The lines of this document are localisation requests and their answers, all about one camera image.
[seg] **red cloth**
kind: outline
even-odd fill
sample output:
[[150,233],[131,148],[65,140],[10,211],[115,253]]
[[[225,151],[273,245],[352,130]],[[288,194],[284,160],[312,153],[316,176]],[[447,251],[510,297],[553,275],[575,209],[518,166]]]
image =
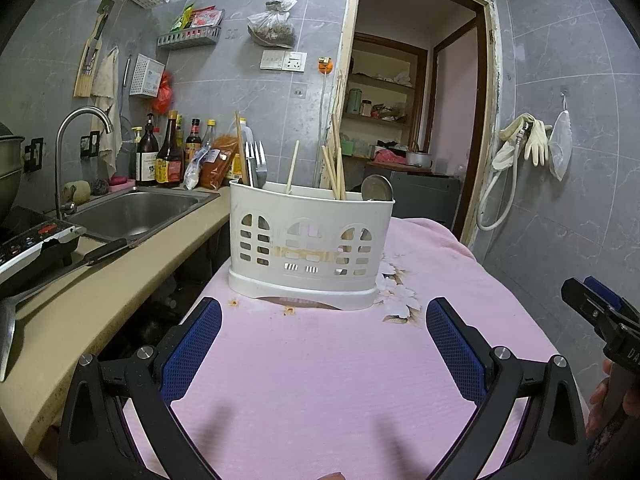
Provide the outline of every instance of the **red cloth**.
[[373,160],[376,162],[392,162],[394,164],[406,164],[404,156],[396,155],[391,150],[379,150],[374,155]]

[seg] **sponge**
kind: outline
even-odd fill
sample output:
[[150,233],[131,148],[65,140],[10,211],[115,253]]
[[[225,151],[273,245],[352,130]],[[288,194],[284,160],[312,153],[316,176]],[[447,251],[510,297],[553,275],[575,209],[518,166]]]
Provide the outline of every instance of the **sponge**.
[[76,180],[74,182],[67,182],[62,188],[62,202],[73,202],[76,205],[89,202],[91,196],[91,187],[85,180]]

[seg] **door frame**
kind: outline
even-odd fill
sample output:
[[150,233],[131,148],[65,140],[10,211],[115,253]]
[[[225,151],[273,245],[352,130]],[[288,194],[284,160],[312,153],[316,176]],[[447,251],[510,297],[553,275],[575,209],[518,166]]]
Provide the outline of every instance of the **door frame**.
[[[458,212],[452,232],[463,244],[469,245],[475,234],[475,209],[478,206],[480,190],[485,179],[486,162],[490,154],[495,136],[495,125],[498,121],[498,89],[502,65],[500,33],[497,26],[498,14],[493,2],[489,0],[452,0],[457,4],[476,12],[478,28],[478,93],[474,113],[474,128],[471,141],[468,168],[460,195]],[[330,113],[334,121],[328,121],[325,143],[331,156],[335,149],[330,139],[334,138],[333,129],[340,131],[340,120],[344,108],[345,90],[351,59],[351,45],[355,34],[355,22],[359,0],[347,0],[338,58],[336,63],[335,84],[332,91]],[[329,188],[330,181],[327,168],[322,161],[320,186]]]

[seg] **pink tablecloth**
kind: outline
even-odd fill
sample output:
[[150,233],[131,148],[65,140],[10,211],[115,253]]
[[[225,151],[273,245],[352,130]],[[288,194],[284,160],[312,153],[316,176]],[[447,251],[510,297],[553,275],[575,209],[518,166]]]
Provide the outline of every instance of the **pink tablecloth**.
[[[203,296],[223,309],[222,330],[174,412],[225,480],[425,479],[474,405],[464,400],[424,323],[444,296],[491,346],[546,361],[556,353],[514,296],[451,233],[393,218],[376,303],[343,312],[251,300],[227,285],[228,263]],[[516,430],[518,402],[485,467],[495,470]],[[135,416],[147,466],[162,469]]]

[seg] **stainless steel sink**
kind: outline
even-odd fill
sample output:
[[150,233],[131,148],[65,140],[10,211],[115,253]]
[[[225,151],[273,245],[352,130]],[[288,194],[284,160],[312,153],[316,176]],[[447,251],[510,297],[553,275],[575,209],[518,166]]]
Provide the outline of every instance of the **stainless steel sink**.
[[202,191],[133,187],[98,198],[66,216],[103,242],[126,238],[135,246],[220,195]]

